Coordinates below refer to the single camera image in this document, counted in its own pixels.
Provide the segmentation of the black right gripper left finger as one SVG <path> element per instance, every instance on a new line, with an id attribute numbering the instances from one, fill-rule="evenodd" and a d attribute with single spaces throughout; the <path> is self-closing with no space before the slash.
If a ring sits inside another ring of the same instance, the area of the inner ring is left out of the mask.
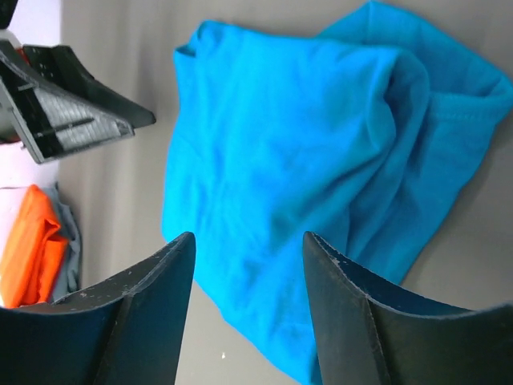
<path id="1" fill-rule="evenodd" d="M 57 302 L 1 310 L 3 384 L 173 384 L 195 267 L 182 233 Z"/>

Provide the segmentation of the blue t shirt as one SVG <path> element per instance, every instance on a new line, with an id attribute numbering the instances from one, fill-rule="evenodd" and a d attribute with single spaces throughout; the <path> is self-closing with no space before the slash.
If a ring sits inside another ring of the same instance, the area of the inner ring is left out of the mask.
<path id="1" fill-rule="evenodd" d="M 307 231 L 399 283 L 476 173 L 512 83 L 426 20 L 368 2 L 312 38 L 207 20 L 173 54 L 162 233 L 272 365 L 319 384 Z"/>

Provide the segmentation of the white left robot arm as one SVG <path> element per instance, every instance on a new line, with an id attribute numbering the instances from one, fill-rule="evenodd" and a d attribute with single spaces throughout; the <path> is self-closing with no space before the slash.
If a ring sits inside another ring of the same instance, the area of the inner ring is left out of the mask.
<path id="1" fill-rule="evenodd" d="M 133 137 L 156 122 L 106 87 L 71 47 L 20 45 L 8 31 L 18 3 L 1 3 L 1 141 L 19 142 L 38 164 Z"/>

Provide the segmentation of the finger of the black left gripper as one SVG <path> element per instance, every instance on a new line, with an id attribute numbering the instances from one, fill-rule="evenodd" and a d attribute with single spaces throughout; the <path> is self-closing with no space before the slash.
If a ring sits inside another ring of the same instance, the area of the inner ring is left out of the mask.
<path id="1" fill-rule="evenodd" d="M 1 141 L 38 164 L 134 135 L 126 119 L 69 88 L 49 47 L 1 41 Z"/>
<path id="2" fill-rule="evenodd" d="M 99 82 L 79 61 L 71 47 L 25 45 L 22 48 L 31 67 L 44 79 L 73 95 L 125 119 L 134 128 L 153 125 L 153 112 L 125 98 Z"/>

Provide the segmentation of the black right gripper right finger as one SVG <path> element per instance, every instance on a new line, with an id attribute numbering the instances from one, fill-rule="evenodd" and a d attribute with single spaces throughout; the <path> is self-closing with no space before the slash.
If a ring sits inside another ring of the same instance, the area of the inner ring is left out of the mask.
<path id="1" fill-rule="evenodd" d="M 511 304 L 468 310 L 425 298 L 311 232 L 303 262 L 324 383 L 511 383 Z"/>

